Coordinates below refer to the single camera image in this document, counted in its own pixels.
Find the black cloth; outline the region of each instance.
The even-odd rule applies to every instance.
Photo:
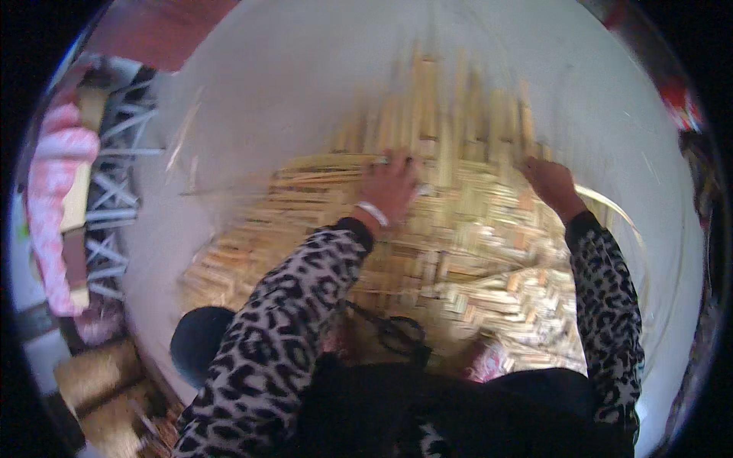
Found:
[[[568,369],[515,372],[485,384],[408,363],[342,368],[320,361],[278,457],[388,457],[417,418],[460,457],[619,457],[623,442],[592,420],[592,387]]]

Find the woven basket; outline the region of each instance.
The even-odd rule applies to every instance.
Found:
[[[54,369],[54,377],[64,402],[78,416],[140,379],[142,366],[135,345],[126,339],[64,361]]]
[[[79,424],[86,439],[107,458],[132,458],[142,447],[136,431],[138,416],[131,400],[143,409],[150,409],[155,389],[148,381],[141,382],[86,415]]]
[[[491,333],[508,350],[507,369],[584,373],[564,228],[514,168],[551,151],[535,141],[526,96],[485,93],[480,74],[459,60],[450,105],[437,60],[416,53],[407,89],[357,110],[323,154],[279,169],[266,198],[240,208],[185,272],[184,308],[239,309],[308,233],[349,214],[365,160],[409,147],[424,159],[428,192],[375,244],[350,299],[420,322],[433,366]],[[391,359],[360,323],[366,360]]]

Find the woman's right hand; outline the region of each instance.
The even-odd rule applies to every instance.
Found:
[[[555,210],[562,223],[567,224],[588,208],[575,192],[570,170],[558,163],[528,157],[522,167],[524,177],[551,209]]]

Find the leopard print jacket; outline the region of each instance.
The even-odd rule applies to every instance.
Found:
[[[644,361],[636,292],[618,245],[590,213],[573,220],[567,240],[595,419],[633,435]],[[343,218],[318,229],[258,283],[229,326],[205,386],[179,419],[174,457],[264,456],[292,436],[320,340],[372,244],[363,224]],[[443,456],[449,438],[429,424],[421,429],[424,456]]]

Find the pink patterned fabric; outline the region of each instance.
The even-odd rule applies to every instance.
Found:
[[[41,123],[28,176],[28,225],[48,305],[58,317],[77,317],[84,311],[72,302],[66,280],[59,231],[62,200],[74,184],[76,169],[91,163],[99,149],[99,137],[81,127],[81,115],[73,103],[52,108]]]

